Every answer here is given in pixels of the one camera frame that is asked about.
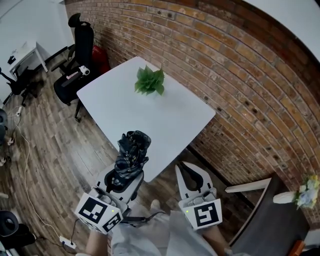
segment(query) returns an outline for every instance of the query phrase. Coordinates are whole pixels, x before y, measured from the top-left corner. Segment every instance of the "white desk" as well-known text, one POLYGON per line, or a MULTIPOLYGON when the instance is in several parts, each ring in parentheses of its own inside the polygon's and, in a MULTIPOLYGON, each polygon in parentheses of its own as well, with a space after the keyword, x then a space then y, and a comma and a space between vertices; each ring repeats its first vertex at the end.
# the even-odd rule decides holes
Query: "white desk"
POLYGON ((116 149, 128 131, 151 138, 144 180, 152 181, 214 117, 216 112, 171 76, 164 74, 164 93, 135 92, 139 67, 154 65, 134 57, 111 69, 77 92, 79 99, 116 149))
POLYGON ((48 72, 46 67, 46 63, 44 59, 41 57, 38 49, 37 49, 37 42, 36 41, 26 41, 20 48, 14 50, 11 55, 15 57, 15 61, 9 66, 9 72, 14 76, 15 68, 24 60, 26 60, 29 56, 35 53, 41 62, 45 72, 48 72))

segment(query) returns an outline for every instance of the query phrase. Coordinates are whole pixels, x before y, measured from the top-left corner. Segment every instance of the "potted succulent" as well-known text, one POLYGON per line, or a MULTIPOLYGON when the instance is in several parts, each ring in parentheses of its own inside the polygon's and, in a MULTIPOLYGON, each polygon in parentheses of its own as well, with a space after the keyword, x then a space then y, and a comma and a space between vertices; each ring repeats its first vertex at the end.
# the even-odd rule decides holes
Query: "potted succulent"
POLYGON ((295 203, 298 208, 312 209, 318 198, 320 182, 317 175, 306 179, 299 191, 290 191, 277 194, 273 197, 276 204, 295 203))
POLYGON ((162 69, 152 71, 147 65, 144 69, 139 67, 136 74, 138 81, 134 84, 134 91, 142 94, 152 94, 157 92, 162 95, 165 91, 163 86, 164 83, 164 72, 162 69))

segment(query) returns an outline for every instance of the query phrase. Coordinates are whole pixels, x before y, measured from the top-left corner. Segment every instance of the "brick wall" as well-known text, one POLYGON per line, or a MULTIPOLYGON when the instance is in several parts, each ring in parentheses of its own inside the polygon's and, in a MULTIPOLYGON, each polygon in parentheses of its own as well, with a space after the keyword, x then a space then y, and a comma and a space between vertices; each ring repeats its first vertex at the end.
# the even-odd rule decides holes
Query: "brick wall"
MULTIPOLYGON (((277 174, 296 190, 320 174, 320 75, 287 29, 240 0, 66 0, 115 67, 136 55, 162 68, 216 116, 191 145, 228 181, 277 174)), ((320 225, 320 204, 305 214, 320 225)))

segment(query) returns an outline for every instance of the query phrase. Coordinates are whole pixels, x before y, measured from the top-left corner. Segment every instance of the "vase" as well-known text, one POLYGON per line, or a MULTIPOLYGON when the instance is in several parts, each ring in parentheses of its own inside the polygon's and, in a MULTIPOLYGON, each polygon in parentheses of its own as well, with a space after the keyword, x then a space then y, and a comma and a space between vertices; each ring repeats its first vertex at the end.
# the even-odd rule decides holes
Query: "vase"
POLYGON ((280 194, 276 194, 273 197, 273 202, 276 204, 287 204, 292 203, 295 198, 296 192, 283 192, 280 194))

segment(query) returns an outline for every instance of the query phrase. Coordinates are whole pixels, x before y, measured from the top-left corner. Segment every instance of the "wooden floor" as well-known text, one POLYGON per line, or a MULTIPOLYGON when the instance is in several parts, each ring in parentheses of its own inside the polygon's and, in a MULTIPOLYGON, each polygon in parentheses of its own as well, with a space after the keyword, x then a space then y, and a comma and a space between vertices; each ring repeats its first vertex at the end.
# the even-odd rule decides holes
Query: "wooden floor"
MULTIPOLYGON (((48 64, 48 69, 58 62, 56 57, 48 64)), ((45 73, 41 70, 35 80, 43 80, 38 87, 38 97, 30 97, 22 109, 19 127, 30 143, 30 155, 26 169, 26 184, 30 199, 43 220, 54 226, 58 234, 71 237, 76 217, 76 208, 83 192, 88 192, 99 172, 112 164, 117 151, 95 124, 88 112, 80 110, 82 120, 74 118, 77 101, 67 106, 55 95, 53 84, 61 76, 58 70, 45 73)), ((14 114, 14 107, 21 104, 20 96, 12 96, 4 109, 14 114)), ((10 119, 9 132, 15 127, 10 119)), ((25 166, 28 144, 16 129, 15 144, 10 147, 12 162, 0 167, 0 192, 9 199, 0 198, 2 210, 15 209, 23 223, 27 224, 37 237, 46 237, 59 243, 55 232, 42 224, 34 213, 26 194, 25 166)), ((159 199, 162 208, 169 212, 178 209, 179 189, 174 165, 178 160, 186 160, 206 169, 189 151, 185 150, 165 171, 150 183, 143 183, 136 202, 149 207, 153 199, 159 199)), ((222 233, 230 240, 239 230, 251 209, 235 195, 224 192, 225 185, 212 173, 213 184, 222 199, 224 222, 222 233)), ((73 240, 77 252, 84 249, 89 229, 78 221, 73 240)), ((45 240, 23 248, 26 255, 68 255, 62 248, 45 240)))

